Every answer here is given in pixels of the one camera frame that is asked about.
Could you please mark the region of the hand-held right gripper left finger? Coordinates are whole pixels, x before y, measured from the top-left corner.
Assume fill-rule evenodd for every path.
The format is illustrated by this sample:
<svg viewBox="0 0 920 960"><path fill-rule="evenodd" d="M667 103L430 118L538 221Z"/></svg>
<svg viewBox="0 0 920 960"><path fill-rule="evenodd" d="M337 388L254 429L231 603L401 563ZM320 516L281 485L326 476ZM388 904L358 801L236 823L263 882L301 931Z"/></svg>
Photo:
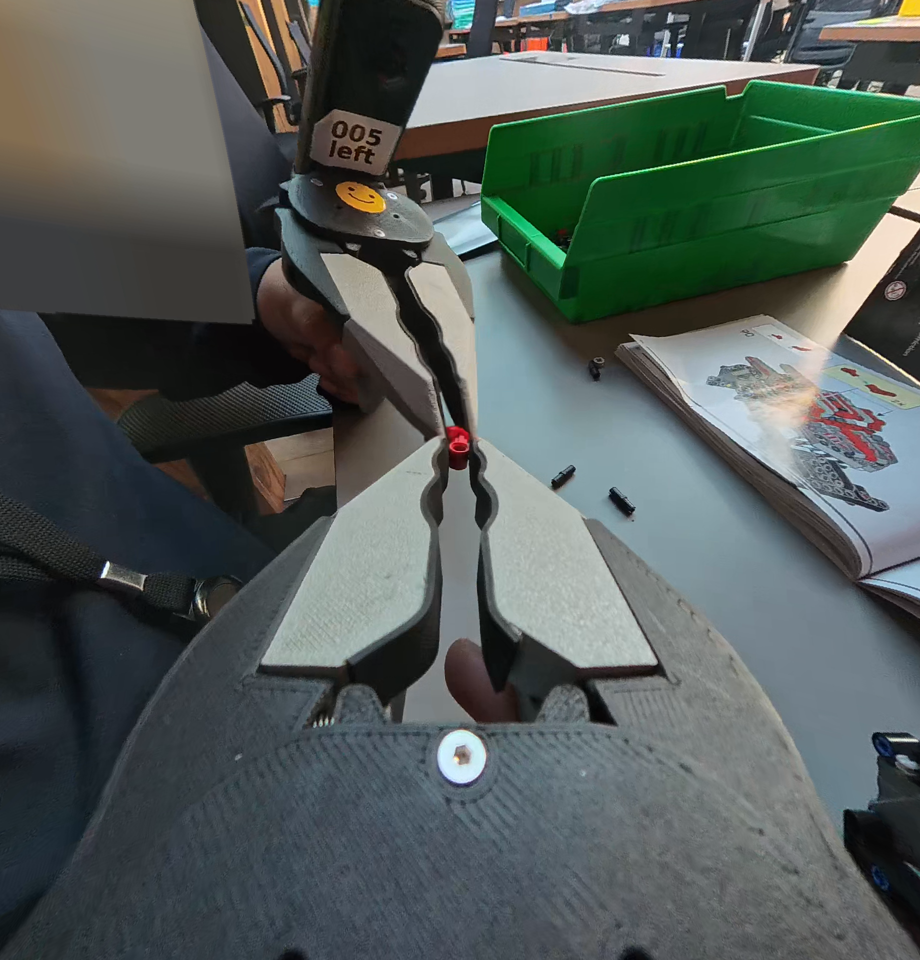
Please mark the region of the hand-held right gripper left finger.
<svg viewBox="0 0 920 960"><path fill-rule="evenodd" d="M440 641L439 525L450 455L433 438L337 510L259 661L268 674L400 698Z"/></svg>

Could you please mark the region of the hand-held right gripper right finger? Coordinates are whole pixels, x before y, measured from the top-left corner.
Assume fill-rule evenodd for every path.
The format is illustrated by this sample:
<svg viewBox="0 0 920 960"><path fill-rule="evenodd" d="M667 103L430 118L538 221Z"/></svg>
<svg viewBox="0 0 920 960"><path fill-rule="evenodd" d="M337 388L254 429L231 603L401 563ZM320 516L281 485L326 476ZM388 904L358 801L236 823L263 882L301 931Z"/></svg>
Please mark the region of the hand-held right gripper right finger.
<svg viewBox="0 0 920 960"><path fill-rule="evenodd" d="M469 454L480 642L534 720L557 687L654 676L658 656L584 515L483 438Z"/></svg>

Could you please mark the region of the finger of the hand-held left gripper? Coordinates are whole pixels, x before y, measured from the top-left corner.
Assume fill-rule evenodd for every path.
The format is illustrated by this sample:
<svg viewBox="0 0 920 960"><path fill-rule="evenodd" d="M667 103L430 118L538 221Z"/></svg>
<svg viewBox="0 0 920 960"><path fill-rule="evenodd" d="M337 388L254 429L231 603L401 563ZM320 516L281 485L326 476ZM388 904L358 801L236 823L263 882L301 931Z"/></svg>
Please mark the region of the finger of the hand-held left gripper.
<svg viewBox="0 0 920 960"><path fill-rule="evenodd" d="M478 361L473 286L465 264L435 232L406 269L409 326L444 414L478 437Z"/></svg>
<svg viewBox="0 0 920 960"><path fill-rule="evenodd" d="M401 308L383 272L348 253L322 253L323 266L346 308L343 340L382 396L426 440L444 437L434 376L402 323Z"/></svg>

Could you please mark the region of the person's left forearm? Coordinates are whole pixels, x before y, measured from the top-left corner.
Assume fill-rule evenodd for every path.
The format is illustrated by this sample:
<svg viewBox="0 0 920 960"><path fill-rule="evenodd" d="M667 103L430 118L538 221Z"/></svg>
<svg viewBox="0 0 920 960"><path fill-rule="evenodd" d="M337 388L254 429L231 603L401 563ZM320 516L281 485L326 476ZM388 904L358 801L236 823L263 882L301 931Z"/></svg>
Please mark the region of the person's left forearm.
<svg viewBox="0 0 920 960"><path fill-rule="evenodd" d="M170 400L213 396L250 383L264 388L304 379L293 359L261 325L257 294L278 250L245 250L254 307L249 324L40 314L74 376L88 389L155 390Z"/></svg>

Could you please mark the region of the lego instruction booklet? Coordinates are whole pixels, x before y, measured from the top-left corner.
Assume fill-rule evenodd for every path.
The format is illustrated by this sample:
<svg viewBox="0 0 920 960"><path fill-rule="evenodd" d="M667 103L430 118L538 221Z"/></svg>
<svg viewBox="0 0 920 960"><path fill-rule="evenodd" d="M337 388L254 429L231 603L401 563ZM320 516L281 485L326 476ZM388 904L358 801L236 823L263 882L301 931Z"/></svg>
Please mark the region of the lego instruction booklet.
<svg viewBox="0 0 920 960"><path fill-rule="evenodd" d="M616 358L862 589L920 618L920 384L755 315Z"/></svg>

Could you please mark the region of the black lego vehicle model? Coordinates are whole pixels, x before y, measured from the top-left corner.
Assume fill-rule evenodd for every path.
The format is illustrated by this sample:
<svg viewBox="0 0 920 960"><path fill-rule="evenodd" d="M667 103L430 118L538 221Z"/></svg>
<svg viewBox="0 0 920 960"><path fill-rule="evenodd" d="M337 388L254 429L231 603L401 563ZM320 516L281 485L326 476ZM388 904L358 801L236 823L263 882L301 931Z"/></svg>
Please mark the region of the black lego vehicle model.
<svg viewBox="0 0 920 960"><path fill-rule="evenodd" d="M868 882L920 948L920 738L871 736L877 794L843 812L843 839Z"/></svg>

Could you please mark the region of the person's left hand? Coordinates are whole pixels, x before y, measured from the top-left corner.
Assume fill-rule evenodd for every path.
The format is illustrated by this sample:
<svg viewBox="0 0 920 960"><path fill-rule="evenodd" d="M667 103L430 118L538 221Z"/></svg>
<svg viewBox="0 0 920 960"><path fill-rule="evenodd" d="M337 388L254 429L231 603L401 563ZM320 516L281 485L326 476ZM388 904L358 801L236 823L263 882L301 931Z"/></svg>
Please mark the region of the person's left hand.
<svg viewBox="0 0 920 960"><path fill-rule="evenodd" d="M291 286L279 257L263 272L256 308L262 327L287 354L319 376L327 393L359 404L361 367L346 350L326 309Z"/></svg>

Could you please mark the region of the person's right hand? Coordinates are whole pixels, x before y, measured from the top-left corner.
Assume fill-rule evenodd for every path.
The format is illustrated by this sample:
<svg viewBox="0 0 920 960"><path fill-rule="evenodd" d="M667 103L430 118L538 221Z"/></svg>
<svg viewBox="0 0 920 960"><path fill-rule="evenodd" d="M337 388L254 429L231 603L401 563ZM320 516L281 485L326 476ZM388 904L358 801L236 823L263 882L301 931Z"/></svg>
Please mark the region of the person's right hand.
<svg viewBox="0 0 920 960"><path fill-rule="evenodd" d="M514 687L495 689L481 648L468 638L456 639L445 654L446 688L456 703L477 724L507 724L521 717Z"/></svg>

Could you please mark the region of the black flat board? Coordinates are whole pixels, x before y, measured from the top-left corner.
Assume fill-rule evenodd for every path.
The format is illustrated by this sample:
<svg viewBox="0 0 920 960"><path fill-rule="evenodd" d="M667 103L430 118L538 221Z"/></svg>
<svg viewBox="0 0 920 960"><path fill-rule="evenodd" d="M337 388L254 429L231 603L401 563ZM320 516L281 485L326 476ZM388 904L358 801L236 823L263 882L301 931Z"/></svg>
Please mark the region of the black flat board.
<svg viewBox="0 0 920 960"><path fill-rule="evenodd" d="M433 227L462 261L478 258L499 246L496 235L482 220L480 200L437 218Z"/></svg>

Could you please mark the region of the black office chair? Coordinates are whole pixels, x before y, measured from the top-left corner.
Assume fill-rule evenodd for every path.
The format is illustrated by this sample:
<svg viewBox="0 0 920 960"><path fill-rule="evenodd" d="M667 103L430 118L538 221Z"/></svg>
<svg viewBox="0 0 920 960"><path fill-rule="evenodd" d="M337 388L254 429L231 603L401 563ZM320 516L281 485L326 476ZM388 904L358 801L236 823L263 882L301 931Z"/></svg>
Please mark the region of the black office chair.
<svg viewBox="0 0 920 960"><path fill-rule="evenodd" d="M275 136L298 130L310 68L313 30L304 1L237 3L251 60L244 90Z"/></svg>

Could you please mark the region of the grey mesh office chair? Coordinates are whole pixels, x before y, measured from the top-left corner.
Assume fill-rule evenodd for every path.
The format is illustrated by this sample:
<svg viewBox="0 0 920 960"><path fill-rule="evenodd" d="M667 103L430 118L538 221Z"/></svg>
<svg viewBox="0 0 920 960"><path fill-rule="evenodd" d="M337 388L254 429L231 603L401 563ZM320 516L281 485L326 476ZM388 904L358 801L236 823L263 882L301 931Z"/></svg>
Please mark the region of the grey mesh office chair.
<svg viewBox="0 0 920 960"><path fill-rule="evenodd" d="M216 506L247 522L259 515L259 506L246 448L331 427L333 413L312 374L264 389L243 383L190 401L149 395L131 404L117 424L148 462L188 462Z"/></svg>

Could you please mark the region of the grey table with wooden edge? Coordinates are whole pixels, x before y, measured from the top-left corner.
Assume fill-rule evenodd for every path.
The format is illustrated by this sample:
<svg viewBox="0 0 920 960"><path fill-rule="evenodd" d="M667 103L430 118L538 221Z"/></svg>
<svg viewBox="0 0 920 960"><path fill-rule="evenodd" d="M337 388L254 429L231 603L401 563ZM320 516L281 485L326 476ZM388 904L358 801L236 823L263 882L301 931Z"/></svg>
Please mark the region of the grey table with wooden edge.
<svg viewBox="0 0 920 960"><path fill-rule="evenodd" d="M476 183L493 126L752 80L811 85L813 64L525 52L435 62L393 169Z"/></svg>

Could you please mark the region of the green plastic storage bin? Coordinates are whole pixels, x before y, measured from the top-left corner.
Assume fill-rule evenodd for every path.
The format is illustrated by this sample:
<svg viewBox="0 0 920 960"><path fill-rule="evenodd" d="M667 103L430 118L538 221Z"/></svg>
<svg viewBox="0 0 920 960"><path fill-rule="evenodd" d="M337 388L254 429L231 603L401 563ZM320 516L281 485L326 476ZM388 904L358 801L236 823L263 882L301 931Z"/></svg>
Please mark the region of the green plastic storage bin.
<svg viewBox="0 0 920 960"><path fill-rule="evenodd" d="M481 214L569 322L835 267L920 173L920 99L752 80L490 130Z"/></svg>

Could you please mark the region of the person's navy clothed torso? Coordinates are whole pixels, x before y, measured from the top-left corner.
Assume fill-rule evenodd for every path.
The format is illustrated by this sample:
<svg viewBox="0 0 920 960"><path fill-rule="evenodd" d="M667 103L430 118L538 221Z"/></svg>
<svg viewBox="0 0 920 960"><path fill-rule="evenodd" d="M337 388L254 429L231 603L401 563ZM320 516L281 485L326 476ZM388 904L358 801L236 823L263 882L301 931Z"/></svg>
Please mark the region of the person's navy clothed torso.
<svg viewBox="0 0 920 960"><path fill-rule="evenodd" d="M243 527L145 462L36 314L0 311L0 493L132 570L249 582L319 516ZM0 952L91 819L123 742L196 629L65 582L0 580Z"/></svg>

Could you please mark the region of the black cardboard box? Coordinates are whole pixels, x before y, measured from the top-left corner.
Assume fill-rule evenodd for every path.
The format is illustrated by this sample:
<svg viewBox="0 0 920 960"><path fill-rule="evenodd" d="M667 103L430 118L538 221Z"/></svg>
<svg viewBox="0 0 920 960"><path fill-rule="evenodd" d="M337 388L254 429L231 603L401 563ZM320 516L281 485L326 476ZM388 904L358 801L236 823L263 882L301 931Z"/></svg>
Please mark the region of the black cardboard box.
<svg viewBox="0 0 920 960"><path fill-rule="evenodd" d="M920 227L845 334L920 383Z"/></svg>

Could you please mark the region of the wooden desk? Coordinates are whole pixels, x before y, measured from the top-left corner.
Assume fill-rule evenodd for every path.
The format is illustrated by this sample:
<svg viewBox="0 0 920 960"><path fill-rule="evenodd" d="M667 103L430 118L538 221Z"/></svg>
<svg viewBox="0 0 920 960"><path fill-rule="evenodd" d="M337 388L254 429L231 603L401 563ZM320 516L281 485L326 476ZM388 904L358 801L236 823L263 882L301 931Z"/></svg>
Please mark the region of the wooden desk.
<svg viewBox="0 0 920 960"><path fill-rule="evenodd" d="M920 87L920 16L827 24L819 39L854 46L841 69L838 89L858 90L873 82L880 83L883 90L904 95L909 87Z"/></svg>

